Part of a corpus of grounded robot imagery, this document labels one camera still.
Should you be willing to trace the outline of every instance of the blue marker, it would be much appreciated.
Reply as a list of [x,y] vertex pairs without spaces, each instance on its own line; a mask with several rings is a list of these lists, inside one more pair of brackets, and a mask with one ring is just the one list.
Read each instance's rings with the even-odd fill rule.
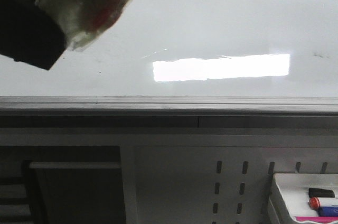
[[320,217],[338,217],[338,207],[319,207],[318,215]]

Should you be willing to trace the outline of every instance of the black marker cap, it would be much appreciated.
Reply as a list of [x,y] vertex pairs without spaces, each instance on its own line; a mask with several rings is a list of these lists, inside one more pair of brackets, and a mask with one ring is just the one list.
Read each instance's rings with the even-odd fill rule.
[[325,190],[319,188],[308,188],[308,196],[310,198],[334,198],[334,192],[332,190]]

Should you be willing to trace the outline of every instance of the red marker cap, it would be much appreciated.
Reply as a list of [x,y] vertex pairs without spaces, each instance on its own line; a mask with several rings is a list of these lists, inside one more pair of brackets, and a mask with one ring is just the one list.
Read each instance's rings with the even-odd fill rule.
[[319,202],[318,198],[311,198],[309,200],[310,207],[314,210],[318,210],[318,208],[321,206],[321,203]]

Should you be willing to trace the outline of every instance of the pink marker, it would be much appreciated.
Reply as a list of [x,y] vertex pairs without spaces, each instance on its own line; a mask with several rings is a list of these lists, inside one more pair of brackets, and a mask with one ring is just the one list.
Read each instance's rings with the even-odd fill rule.
[[298,221],[314,221],[318,223],[330,223],[338,220],[338,217],[314,217],[314,216],[296,216],[296,220]]

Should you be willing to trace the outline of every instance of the pegboard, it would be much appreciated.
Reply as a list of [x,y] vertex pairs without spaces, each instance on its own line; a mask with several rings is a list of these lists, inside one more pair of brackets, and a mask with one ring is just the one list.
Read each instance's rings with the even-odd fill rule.
[[337,173],[338,148],[135,148],[138,220],[269,224],[272,175]]

